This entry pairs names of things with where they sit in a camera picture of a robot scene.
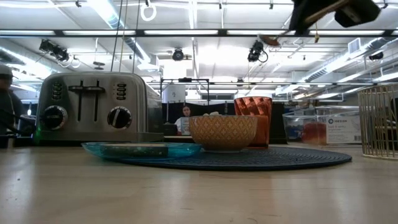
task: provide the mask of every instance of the blue glass plate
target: blue glass plate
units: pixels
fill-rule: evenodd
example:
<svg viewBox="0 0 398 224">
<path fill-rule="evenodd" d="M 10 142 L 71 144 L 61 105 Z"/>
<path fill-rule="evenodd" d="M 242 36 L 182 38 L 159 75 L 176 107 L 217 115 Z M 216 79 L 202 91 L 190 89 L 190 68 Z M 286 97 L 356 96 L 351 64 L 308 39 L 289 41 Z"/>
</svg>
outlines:
<svg viewBox="0 0 398 224">
<path fill-rule="evenodd" d="M 125 162 L 177 159 L 201 150 L 199 144 L 168 142 L 86 142 L 81 145 L 95 156 Z"/>
</svg>

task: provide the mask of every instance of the round placemat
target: round placemat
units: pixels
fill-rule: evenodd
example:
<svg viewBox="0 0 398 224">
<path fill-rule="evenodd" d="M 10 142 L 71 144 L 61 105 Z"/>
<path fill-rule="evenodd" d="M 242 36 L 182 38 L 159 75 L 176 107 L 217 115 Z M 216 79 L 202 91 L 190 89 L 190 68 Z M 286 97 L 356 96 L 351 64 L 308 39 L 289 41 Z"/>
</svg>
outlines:
<svg viewBox="0 0 398 224">
<path fill-rule="evenodd" d="M 309 169 L 333 166 L 351 161 L 352 157 L 338 152 L 292 147 L 245 149 L 234 154 L 201 152 L 192 157 L 167 161 L 128 161 L 128 164 L 190 170 L 267 171 Z"/>
</svg>

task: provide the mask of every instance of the woven bowl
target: woven bowl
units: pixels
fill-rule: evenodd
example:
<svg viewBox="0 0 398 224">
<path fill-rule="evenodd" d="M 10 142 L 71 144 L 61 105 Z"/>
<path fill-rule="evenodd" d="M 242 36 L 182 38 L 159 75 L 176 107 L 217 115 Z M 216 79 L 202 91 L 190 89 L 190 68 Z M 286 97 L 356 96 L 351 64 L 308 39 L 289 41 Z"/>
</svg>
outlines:
<svg viewBox="0 0 398 224">
<path fill-rule="evenodd" d="M 237 152 L 256 136 L 254 116 L 195 116 L 189 119 L 193 140 L 209 152 Z"/>
</svg>

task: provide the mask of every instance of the stainless steel toaster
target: stainless steel toaster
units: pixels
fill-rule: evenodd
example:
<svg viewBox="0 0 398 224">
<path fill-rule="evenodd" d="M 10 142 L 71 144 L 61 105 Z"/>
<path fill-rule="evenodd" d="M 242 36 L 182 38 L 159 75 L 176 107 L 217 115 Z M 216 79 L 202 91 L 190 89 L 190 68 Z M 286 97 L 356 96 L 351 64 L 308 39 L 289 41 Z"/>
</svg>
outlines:
<svg viewBox="0 0 398 224">
<path fill-rule="evenodd" d="M 42 84 L 36 126 L 36 141 L 159 141 L 162 102 L 131 73 L 58 73 Z"/>
</svg>

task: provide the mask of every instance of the gold wire basket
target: gold wire basket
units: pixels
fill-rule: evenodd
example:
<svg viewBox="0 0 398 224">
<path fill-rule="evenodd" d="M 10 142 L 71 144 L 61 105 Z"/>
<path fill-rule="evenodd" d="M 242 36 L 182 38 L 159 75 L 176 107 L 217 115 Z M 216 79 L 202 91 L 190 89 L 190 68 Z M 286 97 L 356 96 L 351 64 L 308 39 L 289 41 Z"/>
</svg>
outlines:
<svg viewBox="0 0 398 224">
<path fill-rule="evenodd" d="M 398 159 L 398 84 L 363 89 L 358 100 L 363 155 Z"/>
</svg>

